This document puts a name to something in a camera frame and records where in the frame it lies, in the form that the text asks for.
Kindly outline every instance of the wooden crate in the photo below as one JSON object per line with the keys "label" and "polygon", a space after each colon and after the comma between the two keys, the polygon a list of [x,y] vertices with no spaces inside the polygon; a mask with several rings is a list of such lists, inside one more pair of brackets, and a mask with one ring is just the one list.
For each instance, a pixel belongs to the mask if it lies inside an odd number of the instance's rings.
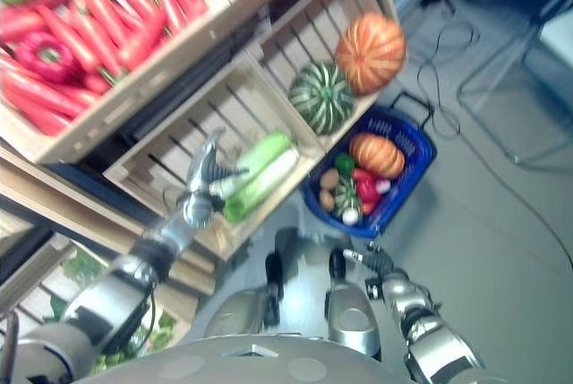
{"label": "wooden crate", "polygon": [[[383,12],[398,21],[392,0],[300,0],[281,17],[267,36],[261,39],[260,47],[253,54],[264,68],[269,79],[283,91],[287,99],[288,89],[297,73],[313,61],[333,61],[340,37],[356,17],[367,12]],[[322,135],[319,141],[326,151],[330,150],[350,127],[378,99],[373,93],[355,100],[353,115],[342,128],[330,135]]]}
{"label": "wooden crate", "polygon": [[262,77],[261,68],[248,55],[221,70],[104,175],[166,216],[170,208],[165,203],[167,193],[184,190],[193,155],[209,133],[221,126],[226,131],[219,141],[218,160],[229,165],[275,129],[294,139],[300,155],[292,174],[246,221],[231,225],[216,215],[211,229],[197,235],[200,243],[226,260],[323,156],[310,127]]}
{"label": "wooden crate", "polygon": [[[385,13],[394,17],[392,0]],[[296,72],[310,60],[332,60],[339,37],[366,11],[380,11],[376,0],[301,0],[260,42],[253,43],[175,113],[123,155],[105,176],[158,214],[184,191],[192,156],[214,129],[225,126],[218,159],[232,164],[271,128],[293,135],[301,157],[292,174],[242,224],[217,214],[197,240],[228,259],[325,153],[378,98],[358,98],[340,130],[317,136],[287,98]]]}
{"label": "wooden crate", "polygon": [[0,99],[2,137],[34,163],[76,162],[196,64],[269,0],[205,0],[209,10],[130,73],[56,137]]}

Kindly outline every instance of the bell pepper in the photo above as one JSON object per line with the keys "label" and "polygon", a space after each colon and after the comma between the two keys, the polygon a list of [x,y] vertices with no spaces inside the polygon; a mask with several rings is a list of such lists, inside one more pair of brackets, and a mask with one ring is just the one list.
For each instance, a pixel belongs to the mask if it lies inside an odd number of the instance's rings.
{"label": "bell pepper", "polygon": [[363,202],[377,202],[380,198],[380,195],[376,192],[376,184],[371,179],[361,180],[356,183],[356,194]]}
{"label": "bell pepper", "polygon": [[347,153],[340,153],[334,160],[334,167],[341,175],[350,176],[352,170],[355,168],[356,163],[353,158]]}
{"label": "bell pepper", "polygon": [[368,171],[365,171],[364,169],[361,169],[360,167],[355,167],[352,170],[351,176],[352,176],[352,179],[355,180],[356,182],[363,181],[363,180],[370,180],[370,181],[374,180],[373,174],[371,174]]}
{"label": "bell pepper", "polygon": [[55,83],[68,82],[75,74],[77,61],[72,50],[48,32],[31,32],[16,48],[22,66]]}

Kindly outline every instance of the green striped squash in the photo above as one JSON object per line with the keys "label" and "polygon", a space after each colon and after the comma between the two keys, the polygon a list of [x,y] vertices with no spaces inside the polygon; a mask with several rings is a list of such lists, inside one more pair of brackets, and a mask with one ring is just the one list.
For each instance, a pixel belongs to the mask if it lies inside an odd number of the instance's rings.
{"label": "green striped squash", "polygon": [[336,131],[352,114],[354,94],[335,64],[307,64],[296,75],[288,97],[319,135]]}

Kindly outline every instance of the toy vegetable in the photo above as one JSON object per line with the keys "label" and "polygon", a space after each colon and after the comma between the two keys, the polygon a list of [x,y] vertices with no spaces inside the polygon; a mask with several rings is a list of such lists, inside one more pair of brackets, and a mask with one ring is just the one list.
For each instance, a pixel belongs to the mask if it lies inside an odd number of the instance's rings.
{"label": "toy vegetable", "polygon": [[56,83],[68,82],[77,64],[72,50],[47,32],[26,35],[16,48],[16,58],[25,68]]}

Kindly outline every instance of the potato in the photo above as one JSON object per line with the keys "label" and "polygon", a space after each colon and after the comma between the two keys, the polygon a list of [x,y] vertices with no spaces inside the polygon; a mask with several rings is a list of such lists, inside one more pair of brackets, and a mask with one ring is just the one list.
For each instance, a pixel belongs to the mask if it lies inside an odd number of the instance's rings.
{"label": "potato", "polygon": [[321,176],[321,189],[324,190],[334,190],[334,188],[338,185],[338,181],[340,181],[340,177],[338,175],[338,171],[335,167],[332,167],[328,171],[326,171]]}

